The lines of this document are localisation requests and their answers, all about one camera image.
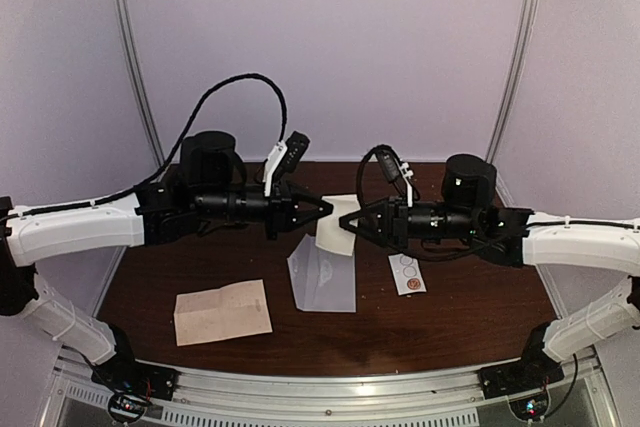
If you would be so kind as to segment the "beige ornate letter sheet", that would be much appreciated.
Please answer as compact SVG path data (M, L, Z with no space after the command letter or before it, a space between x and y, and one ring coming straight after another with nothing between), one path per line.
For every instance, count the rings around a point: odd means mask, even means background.
M322 200L332 205L330 215L317 222L315 245L317 248L342 256L352 256L356 236L340 227L342 216L356 212L359 203L355 194L323 196Z

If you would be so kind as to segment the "grey envelope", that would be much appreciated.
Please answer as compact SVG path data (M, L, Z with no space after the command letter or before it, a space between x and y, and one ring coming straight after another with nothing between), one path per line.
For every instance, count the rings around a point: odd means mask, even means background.
M315 245L305 234L287 258L296 308L302 312L355 313L355 258Z

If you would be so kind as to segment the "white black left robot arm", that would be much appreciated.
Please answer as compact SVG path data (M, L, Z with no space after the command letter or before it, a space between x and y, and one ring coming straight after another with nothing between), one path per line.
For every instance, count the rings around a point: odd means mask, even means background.
M107 247L155 246L261 223L268 238L322 219L332 205L287 180L309 139L295 132L271 150L260 182L247 181L235 138L207 131L184 139L178 163L158 182L111 200L44 207L1 200L1 314L22 315L83 355L96 375L123 391L137 389L144 371L126 334L75 308L37 273L37 262Z

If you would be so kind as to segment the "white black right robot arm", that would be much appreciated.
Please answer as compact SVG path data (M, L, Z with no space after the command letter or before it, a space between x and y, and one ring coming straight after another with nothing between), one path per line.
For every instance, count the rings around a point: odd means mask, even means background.
M445 163L441 201L420 201L412 171L388 146L374 147L386 180L404 193L360 202L339 219L342 229L429 263L477 256L498 266L551 264L624 273L624 279L577 312L534 328L514 362L481 369L486 397L542 388L562 379L561 365L578 351L639 326L639 222L553 216L494 203L497 170L472 154Z

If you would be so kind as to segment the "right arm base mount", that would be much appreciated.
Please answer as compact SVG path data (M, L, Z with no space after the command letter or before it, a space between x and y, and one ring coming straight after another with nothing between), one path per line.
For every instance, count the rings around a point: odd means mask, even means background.
M530 390L541 390L565 378L563 369L555 367L548 373L539 373L533 367L522 367L517 362L484 367L478 372L485 399L513 396Z

